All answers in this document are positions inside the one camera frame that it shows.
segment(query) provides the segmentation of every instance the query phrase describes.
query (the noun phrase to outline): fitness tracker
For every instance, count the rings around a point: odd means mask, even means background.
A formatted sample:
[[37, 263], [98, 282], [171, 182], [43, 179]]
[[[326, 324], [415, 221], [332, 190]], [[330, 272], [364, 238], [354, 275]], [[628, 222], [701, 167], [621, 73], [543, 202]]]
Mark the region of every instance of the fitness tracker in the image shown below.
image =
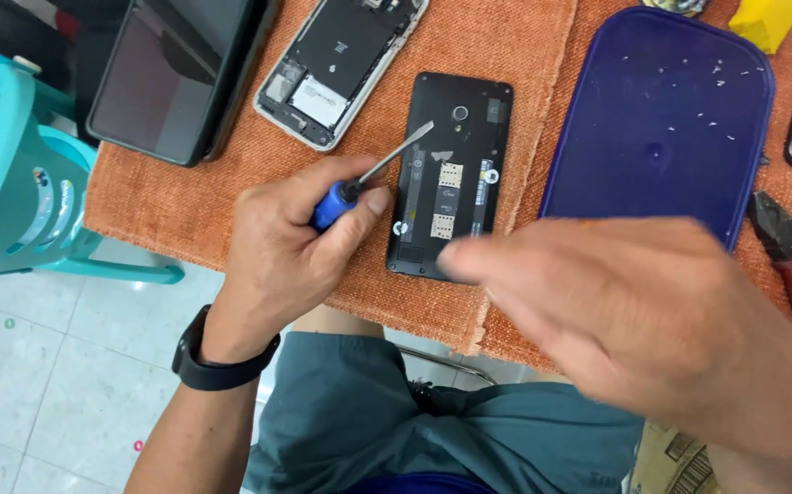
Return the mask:
[[271, 358], [280, 346], [280, 335], [276, 335], [265, 351], [239, 364], [216, 364], [214, 362], [198, 362], [201, 341], [204, 338], [204, 325], [210, 305], [205, 305], [188, 329], [182, 333], [176, 354], [173, 355], [172, 370], [182, 383], [192, 389], [201, 391], [224, 391], [243, 386], [261, 376], [261, 371], [271, 363]]

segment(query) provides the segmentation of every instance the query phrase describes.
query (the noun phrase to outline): teal plastic chair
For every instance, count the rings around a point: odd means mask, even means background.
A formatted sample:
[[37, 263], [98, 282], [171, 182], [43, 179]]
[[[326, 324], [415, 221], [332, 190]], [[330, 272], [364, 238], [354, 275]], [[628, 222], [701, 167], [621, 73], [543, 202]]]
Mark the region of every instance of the teal plastic chair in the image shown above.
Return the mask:
[[90, 259], [103, 237], [82, 228], [96, 150], [47, 125], [72, 118], [72, 98], [0, 55], [0, 274], [47, 269], [173, 284], [174, 265], [146, 267]]

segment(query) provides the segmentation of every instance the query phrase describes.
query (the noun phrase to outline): screwdriver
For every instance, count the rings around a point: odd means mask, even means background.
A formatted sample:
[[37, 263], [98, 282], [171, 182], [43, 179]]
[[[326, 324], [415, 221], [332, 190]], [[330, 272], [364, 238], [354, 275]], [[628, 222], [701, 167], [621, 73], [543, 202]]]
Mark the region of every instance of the screwdriver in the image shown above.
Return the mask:
[[354, 178], [349, 182], [336, 182], [329, 189], [325, 197], [313, 208], [313, 216], [309, 223], [314, 230], [323, 233], [335, 221], [347, 211], [356, 207], [356, 202], [360, 194], [365, 190], [365, 183], [375, 174], [380, 171], [387, 163], [390, 163], [393, 158], [404, 151], [408, 146], [411, 146], [417, 140], [420, 140], [427, 132], [429, 132], [435, 124], [433, 120], [429, 120], [426, 124], [417, 129], [417, 132], [411, 134], [405, 142], [399, 145], [396, 150], [382, 159], [380, 163], [376, 164], [374, 168], [369, 170], [365, 175], [359, 178]]

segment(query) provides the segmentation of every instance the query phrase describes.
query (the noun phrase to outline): gray shorts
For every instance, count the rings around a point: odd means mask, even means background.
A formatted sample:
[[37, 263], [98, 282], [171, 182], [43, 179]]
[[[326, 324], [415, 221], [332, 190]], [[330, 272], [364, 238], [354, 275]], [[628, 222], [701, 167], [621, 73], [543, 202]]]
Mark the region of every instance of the gray shorts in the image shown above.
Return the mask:
[[554, 382], [418, 393], [386, 340], [290, 332], [258, 428], [243, 485], [259, 494], [414, 472], [498, 492], [615, 494], [643, 419]]

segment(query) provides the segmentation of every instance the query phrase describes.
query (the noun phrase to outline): blue screwdriver handle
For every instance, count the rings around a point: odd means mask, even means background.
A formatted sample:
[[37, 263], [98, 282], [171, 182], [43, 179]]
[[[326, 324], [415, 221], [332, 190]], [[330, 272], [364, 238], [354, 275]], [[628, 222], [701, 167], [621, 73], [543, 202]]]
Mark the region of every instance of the blue screwdriver handle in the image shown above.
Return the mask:
[[347, 211], [356, 207], [356, 201], [347, 202], [341, 197], [339, 189], [344, 182], [338, 182], [329, 188], [325, 197], [313, 208], [310, 224], [314, 230], [323, 233], [328, 230], [338, 218]]

